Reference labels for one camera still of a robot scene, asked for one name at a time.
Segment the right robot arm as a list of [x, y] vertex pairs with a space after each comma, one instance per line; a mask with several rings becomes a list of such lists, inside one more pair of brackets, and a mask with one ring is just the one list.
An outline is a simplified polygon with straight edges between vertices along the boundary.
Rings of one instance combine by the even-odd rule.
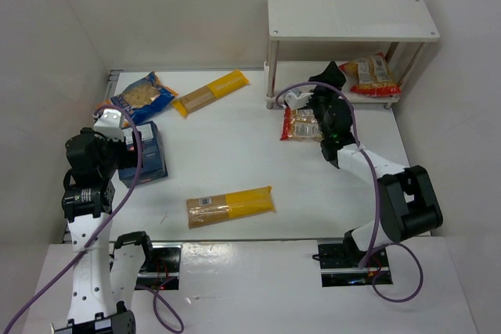
[[427, 170], [391, 162], [362, 145], [354, 107], [341, 93], [346, 78], [337, 64], [329, 63], [309, 80], [315, 87], [308, 105], [323, 137], [320, 146], [324, 159], [374, 189], [374, 219], [344, 235], [350, 261], [363, 268], [377, 247], [441, 227], [444, 218]]

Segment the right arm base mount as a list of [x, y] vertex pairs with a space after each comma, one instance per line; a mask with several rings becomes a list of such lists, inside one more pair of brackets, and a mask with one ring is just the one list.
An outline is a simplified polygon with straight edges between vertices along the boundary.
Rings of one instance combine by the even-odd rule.
[[359, 268], [363, 254], [354, 254], [341, 242], [319, 242], [312, 259], [319, 264], [323, 288], [370, 286], [393, 283], [389, 260], [385, 250], [373, 254], [364, 268]]

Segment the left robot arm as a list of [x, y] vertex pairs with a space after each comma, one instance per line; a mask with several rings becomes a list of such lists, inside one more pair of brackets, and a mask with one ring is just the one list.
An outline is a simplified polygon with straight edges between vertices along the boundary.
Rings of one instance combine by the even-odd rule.
[[117, 212], [111, 179], [118, 169], [137, 167], [139, 155], [127, 147], [121, 128], [84, 127], [65, 147], [70, 169], [61, 204], [77, 259], [67, 323], [59, 332], [134, 333], [132, 295], [151, 241], [145, 232], [131, 232], [109, 245]]

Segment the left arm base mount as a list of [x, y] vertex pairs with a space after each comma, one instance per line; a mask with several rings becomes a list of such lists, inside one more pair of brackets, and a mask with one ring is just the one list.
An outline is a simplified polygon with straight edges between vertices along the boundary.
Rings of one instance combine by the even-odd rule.
[[179, 244], [115, 242], [109, 252], [112, 291], [131, 292], [138, 286], [177, 290], [181, 250]]

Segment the red fusilli pasta bag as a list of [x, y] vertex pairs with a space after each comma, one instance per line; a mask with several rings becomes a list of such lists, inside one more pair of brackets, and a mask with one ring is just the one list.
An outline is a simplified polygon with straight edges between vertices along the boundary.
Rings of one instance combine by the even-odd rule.
[[311, 109], [291, 110], [287, 107], [284, 111], [281, 141], [323, 140], [323, 135]]

